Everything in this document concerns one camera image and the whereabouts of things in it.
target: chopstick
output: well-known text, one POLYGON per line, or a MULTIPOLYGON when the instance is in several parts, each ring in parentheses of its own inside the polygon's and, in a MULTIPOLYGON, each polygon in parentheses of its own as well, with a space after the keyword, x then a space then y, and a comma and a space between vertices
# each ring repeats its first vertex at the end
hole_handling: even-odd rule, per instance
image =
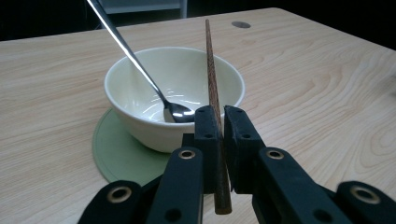
POLYGON ((210 34, 209 20, 205 20, 206 28, 206 55, 207 55, 207 75, 209 88, 209 104, 215 111, 216 123, 220 133, 220 153, 218 159, 217 184, 215 188, 215 212, 218 215, 230 214, 233 209, 231 205, 230 185, 227 174, 227 166, 224 160, 224 144, 221 128, 221 116, 219 110, 218 85, 216 81, 215 62, 213 59, 212 38, 210 34))

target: round coaster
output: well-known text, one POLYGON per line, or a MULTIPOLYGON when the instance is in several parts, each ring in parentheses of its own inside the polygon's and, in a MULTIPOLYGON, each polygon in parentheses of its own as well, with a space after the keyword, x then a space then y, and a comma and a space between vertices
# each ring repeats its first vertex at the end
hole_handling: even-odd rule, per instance
POLYGON ((130 180, 141 186, 162 175, 170 157, 134 139, 112 109, 107 110, 96 126, 92 152, 107 181, 130 180))

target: dark background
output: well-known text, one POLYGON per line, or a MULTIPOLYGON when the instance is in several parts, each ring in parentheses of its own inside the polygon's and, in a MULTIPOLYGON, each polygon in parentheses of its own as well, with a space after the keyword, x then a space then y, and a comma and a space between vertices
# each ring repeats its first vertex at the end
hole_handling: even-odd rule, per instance
MULTIPOLYGON (((279 7, 312 21, 396 49, 396 7, 389 0, 189 0, 188 17, 279 7)), ((178 10, 112 15, 116 25, 172 20, 178 10)), ((85 0, 3 0, 0 40, 97 29, 99 21, 85 0)))

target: wood grain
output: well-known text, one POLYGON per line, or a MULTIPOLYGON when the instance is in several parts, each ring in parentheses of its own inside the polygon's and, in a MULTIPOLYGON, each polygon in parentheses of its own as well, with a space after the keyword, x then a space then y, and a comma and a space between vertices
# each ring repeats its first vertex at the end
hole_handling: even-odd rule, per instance
MULTIPOLYGON (((120 32, 134 50, 205 51, 205 19, 216 54, 245 80, 240 107, 267 146, 286 149, 326 188, 358 180, 396 199, 394 50, 277 8, 120 32)), ((92 134, 109 108, 106 71, 121 57, 106 30, 0 42, 0 223, 77 223, 106 184, 92 134)), ((228 216, 205 197, 204 223, 257 223, 251 197, 231 197, 228 216)))
POLYGON ((225 162, 225 152, 223 143, 223 134, 221 128, 221 116, 220 116, 220 105, 219 105, 219 93, 218 93, 218 82, 216 79, 216 67, 215 60, 213 59, 213 48, 212 48, 212 37, 210 35, 210 23, 209 20, 205 20, 205 32, 206 32, 206 58, 207 58, 207 86, 209 91, 209 104, 215 111, 215 119, 219 130, 220 137, 220 152, 217 162, 217 185, 215 188, 215 211, 218 215, 228 215, 233 211, 231 196, 230 196, 230 182, 228 179, 227 165, 225 162))

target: white bowl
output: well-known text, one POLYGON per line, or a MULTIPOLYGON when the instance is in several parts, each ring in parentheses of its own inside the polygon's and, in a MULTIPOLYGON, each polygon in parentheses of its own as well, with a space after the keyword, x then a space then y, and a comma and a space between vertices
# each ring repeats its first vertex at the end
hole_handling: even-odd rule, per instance
MULTIPOLYGON (((209 105, 206 53, 197 49, 164 47, 138 51, 136 57, 160 87, 165 97, 196 110, 209 105)), ((219 104, 239 106, 245 84, 239 72, 215 56, 219 104)), ((161 152, 181 147, 183 133, 194 133, 194 123, 169 123, 163 118, 163 103, 128 58, 107 72, 105 92, 126 130, 143 145, 161 152)))

